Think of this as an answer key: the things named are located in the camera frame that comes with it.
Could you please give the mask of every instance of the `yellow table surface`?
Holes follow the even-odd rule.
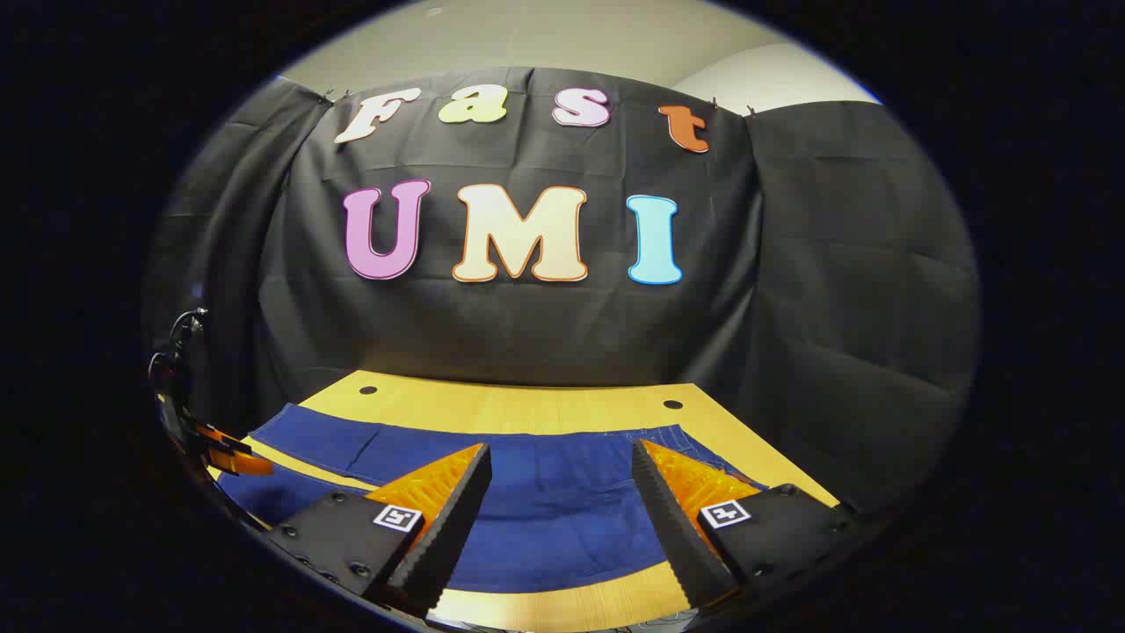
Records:
[[[361,388],[378,391],[363,396]],[[681,409],[664,406],[676,400]],[[770,487],[793,483],[828,506],[834,498],[693,385],[631,388],[479,386],[354,372],[300,404],[348,421],[448,433],[561,435],[680,425],[709,450]],[[309,477],[364,490],[245,438],[256,454]],[[218,471],[210,470],[213,477]],[[688,608],[667,562],[637,573],[557,591],[485,594],[447,589],[431,612],[443,620],[534,633],[575,633],[628,626]]]

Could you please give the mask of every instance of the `ceiling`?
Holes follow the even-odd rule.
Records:
[[[739,51],[788,42],[700,0],[428,0],[362,24],[280,74],[318,92],[488,66],[586,70],[670,88]]]

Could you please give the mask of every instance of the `pink letter u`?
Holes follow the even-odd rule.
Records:
[[[418,250],[418,209],[422,196],[430,190],[429,180],[405,180],[395,184],[390,195],[398,200],[398,229],[395,248],[388,253],[371,247],[371,215],[379,201],[379,189],[360,189],[348,193],[345,245],[348,262],[359,275],[368,279],[393,279],[414,263]]]

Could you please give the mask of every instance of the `letter m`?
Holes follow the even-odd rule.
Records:
[[[578,281],[588,269],[578,253],[578,209],[586,192],[574,187],[548,187],[539,195],[528,217],[521,217],[507,191],[500,184],[469,184],[457,192],[468,207],[465,221],[465,255],[453,266],[458,281],[488,281],[496,264],[488,259],[488,244],[507,273],[515,278],[540,244],[539,261],[531,273],[544,281]]]

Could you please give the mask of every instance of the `blue cloth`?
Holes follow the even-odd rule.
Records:
[[[449,582],[450,589],[466,591],[567,589],[664,562],[632,481],[634,438],[736,472],[678,426],[569,435],[457,434],[356,423],[290,405],[251,437],[374,486],[487,443],[492,483]],[[284,468],[266,478],[222,476],[219,486],[271,525],[338,488]]]

